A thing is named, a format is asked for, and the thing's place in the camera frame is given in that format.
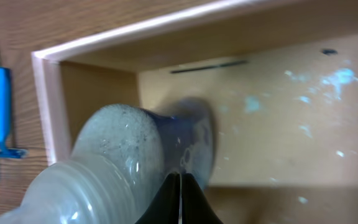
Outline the clear bottle dark liquid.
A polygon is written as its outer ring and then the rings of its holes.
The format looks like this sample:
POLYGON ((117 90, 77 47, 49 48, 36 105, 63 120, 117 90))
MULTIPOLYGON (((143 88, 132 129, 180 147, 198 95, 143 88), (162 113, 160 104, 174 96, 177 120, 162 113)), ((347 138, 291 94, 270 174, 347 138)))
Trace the clear bottle dark liquid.
POLYGON ((168 174, 192 174, 201 190, 214 156, 210 107, 186 98, 161 114, 108 105, 83 126, 69 159, 42 171, 0 223, 136 223, 168 174))

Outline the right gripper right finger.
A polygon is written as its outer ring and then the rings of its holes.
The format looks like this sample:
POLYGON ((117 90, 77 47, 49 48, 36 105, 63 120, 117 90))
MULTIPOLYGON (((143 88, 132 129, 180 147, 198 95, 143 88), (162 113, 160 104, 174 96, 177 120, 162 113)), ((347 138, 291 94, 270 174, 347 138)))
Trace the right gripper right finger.
POLYGON ((182 175, 182 224, 223 224, 192 174, 182 175))

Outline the white cardboard box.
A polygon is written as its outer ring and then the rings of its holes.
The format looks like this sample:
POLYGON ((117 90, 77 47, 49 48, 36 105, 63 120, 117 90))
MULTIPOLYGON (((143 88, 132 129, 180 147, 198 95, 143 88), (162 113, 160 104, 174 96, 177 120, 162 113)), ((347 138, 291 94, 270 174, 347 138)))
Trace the white cardboard box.
POLYGON ((112 103, 215 123, 224 223, 358 223, 358 1, 215 1, 32 54, 49 163, 112 103))

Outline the blue razor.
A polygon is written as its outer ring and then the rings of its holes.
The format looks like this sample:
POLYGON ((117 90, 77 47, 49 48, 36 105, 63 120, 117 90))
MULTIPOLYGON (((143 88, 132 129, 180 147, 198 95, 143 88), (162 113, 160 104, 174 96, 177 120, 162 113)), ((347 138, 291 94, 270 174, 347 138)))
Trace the blue razor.
POLYGON ((12 84, 11 70, 0 67, 0 158, 22 159, 25 149, 9 148, 6 141, 11 132, 12 84))

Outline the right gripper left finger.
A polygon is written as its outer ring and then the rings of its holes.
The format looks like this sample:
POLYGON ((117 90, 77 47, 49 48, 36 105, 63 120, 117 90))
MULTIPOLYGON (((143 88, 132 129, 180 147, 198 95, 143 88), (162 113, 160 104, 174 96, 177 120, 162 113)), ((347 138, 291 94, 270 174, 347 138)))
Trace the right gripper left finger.
POLYGON ((180 175, 168 174, 152 203, 135 224, 178 224, 180 175))

